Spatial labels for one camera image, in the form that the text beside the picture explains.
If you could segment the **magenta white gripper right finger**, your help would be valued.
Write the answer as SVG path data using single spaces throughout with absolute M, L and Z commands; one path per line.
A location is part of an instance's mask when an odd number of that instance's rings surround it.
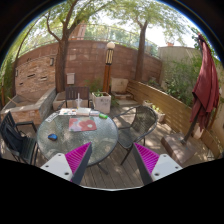
M 168 154 L 159 155 L 137 143 L 133 144 L 133 154 L 144 185 L 182 169 Z

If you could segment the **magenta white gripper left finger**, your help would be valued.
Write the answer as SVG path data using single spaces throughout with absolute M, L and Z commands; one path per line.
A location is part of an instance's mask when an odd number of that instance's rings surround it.
M 47 163 L 42 165 L 41 168 L 79 185 L 83 178 L 91 153 L 92 144 L 87 143 L 66 154 L 57 153 Z

